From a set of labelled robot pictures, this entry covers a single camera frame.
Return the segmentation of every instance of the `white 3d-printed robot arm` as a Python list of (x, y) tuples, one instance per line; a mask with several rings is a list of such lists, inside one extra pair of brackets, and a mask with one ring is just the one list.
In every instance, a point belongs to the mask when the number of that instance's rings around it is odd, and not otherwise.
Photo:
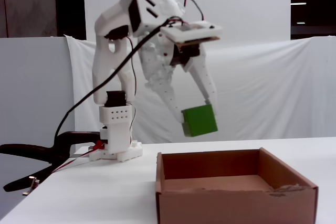
[[(182, 17), (184, 12), (178, 0), (120, 0), (103, 12), (95, 24), (97, 48), (92, 69), (93, 87), (103, 83), (127, 56), (126, 36), (133, 35), (141, 41), (166, 20)], [(220, 31), (220, 27), (205, 21), (179, 26), (169, 24), (169, 27), (161, 27), (161, 31), (139, 49), (142, 70), (148, 81), (146, 86), (160, 96), (180, 123), (184, 123), (185, 118), (176, 105), (171, 87), (176, 65), (191, 73), (206, 104), (212, 104), (216, 111), (216, 89), (205, 66), (201, 43), (216, 39)], [(109, 47), (111, 43), (114, 44), (113, 52)], [(100, 131), (101, 139), (108, 140), (102, 153), (105, 158), (124, 161), (142, 154), (139, 145), (133, 143), (130, 147), (131, 103), (135, 90), (130, 61), (118, 72), (118, 77), (123, 97), (121, 93), (101, 88), (94, 94), (94, 101), (101, 106), (100, 122), (105, 126)]]

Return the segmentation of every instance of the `white table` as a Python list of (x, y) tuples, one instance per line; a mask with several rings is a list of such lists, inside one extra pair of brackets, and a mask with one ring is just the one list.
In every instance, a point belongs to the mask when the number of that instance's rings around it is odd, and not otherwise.
[(52, 174), (1, 224), (156, 223), (156, 155), (264, 147), (320, 187), (317, 224), (336, 223), (336, 137), (143, 145), (125, 163), (79, 158)]

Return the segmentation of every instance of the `cardboard box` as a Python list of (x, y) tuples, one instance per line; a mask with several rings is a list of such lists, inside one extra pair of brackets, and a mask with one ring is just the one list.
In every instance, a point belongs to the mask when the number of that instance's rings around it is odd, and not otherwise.
[(158, 154), (160, 224), (313, 224), (318, 187), (265, 149)]

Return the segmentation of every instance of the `green block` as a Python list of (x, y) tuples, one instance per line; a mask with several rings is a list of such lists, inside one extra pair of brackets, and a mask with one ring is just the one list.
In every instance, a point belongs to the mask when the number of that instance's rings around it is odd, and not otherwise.
[(184, 115), (182, 128), (185, 136), (200, 136), (218, 131), (211, 104), (186, 109), (182, 113)]

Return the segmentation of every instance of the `white backdrop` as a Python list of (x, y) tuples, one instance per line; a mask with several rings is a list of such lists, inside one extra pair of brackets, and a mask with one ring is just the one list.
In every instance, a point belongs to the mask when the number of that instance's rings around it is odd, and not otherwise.
[[(85, 0), (87, 39), (95, 41), (99, 15), (119, 0)], [(261, 44), (290, 39), (290, 0), (196, 0), (205, 19), (223, 26), (225, 46)], [(199, 20), (199, 12), (187, 2), (186, 21)]]
[[(75, 102), (92, 89), (94, 43), (68, 37)], [(133, 136), (143, 143), (252, 140), (336, 136), (336, 37), (208, 50), (207, 64), (218, 90), (219, 131), (184, 137), (159, 97), (144, 87), (135, 55), (138, 92)], [(120, 87), (117, 79), (111, 89)], [(204, 104), (189, 74), (173, 76), (181, 109)], [(76, 130), (98, 131), (91, 97), (75, 111)]]

